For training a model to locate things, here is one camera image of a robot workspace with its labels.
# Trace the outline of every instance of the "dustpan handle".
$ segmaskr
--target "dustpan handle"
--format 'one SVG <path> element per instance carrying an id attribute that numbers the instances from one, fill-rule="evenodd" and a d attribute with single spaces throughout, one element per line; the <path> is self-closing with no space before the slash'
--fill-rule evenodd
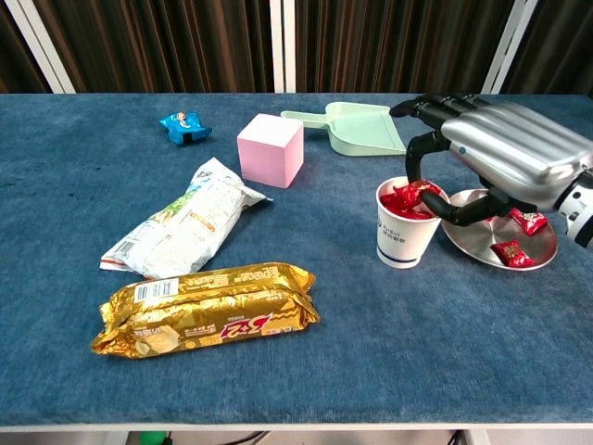
<path id="1" fill-rule="evenodd" d="M 296 119 L 303 121 L 307 128 L 325 128 L 327 121 L 324 114 L 301 113 L 300 111 L 283 111 L 280 113 L 283 118 Z"/>

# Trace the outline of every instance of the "blue table cover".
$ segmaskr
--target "blue table cover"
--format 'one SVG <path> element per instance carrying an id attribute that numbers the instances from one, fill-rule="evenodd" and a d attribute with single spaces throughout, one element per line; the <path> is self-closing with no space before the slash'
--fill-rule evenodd
<path id="1" fill-rule="evenodd" d="M 0 96 L 0 425 L 175 422 L 591 422 L 593 254 L 564 236 L 531 273 L 457 250 L 439 228 L 414 269 L 375 252 L 375 188 L 403 158 L 346 158 L 306 130 L 289 189 L 246 211 L 206 269 L 286 261 L 318 277 L 322 321 L 290 335 L 131 361 L 98 356 L 98 306 L 133 273 L 99 257 L 183 193 L 212 157 L 240 172 L 257 113 L 323 112 L 412 95 Z M 584 96 L 510 99 L 593 138 Z M 158 119 L 196 110 L 211 136 L 173 146 Z M 405 144 L 427 130 L 397 121 Z M 450 154 L 424 160 L 450 194 L 478 187 Z"/>

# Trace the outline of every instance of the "light green dustpan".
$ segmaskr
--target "light green dustpan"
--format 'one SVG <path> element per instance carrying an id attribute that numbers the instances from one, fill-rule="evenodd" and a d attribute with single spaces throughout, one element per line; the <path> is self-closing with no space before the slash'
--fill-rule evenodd
<path id="1" fill-rule="evenodd" d="M 283 118 L 303 121 L 307 128 L 326 129 L 330 144 L 344 156 L 389 156 L 406 153 L 389 107 L 332 102 L 325 114 L 283 111 Z"/>

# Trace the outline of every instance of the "pink foam block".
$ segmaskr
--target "pink foam block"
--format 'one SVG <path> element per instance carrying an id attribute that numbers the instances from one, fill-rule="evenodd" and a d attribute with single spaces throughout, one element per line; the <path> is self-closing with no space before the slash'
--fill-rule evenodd
<path id="1" fill-rule="evenodd" d="M 303 165 L 303 122 L 258 114 L 237 145 L 244 179 L 287 188 Z"/>

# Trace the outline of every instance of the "white snack bag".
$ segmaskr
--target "white snack bag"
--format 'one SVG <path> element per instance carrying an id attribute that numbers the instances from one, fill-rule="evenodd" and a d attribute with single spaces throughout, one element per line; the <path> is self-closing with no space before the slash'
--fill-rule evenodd
<path id="1" fill-rule="evenodd" d="M 203 164 L 185 194 L 108 250 L 101 269 L 167 278 L 199 271 L 218 251 L 241 211 L 267 199 L 216 158 Z"/>

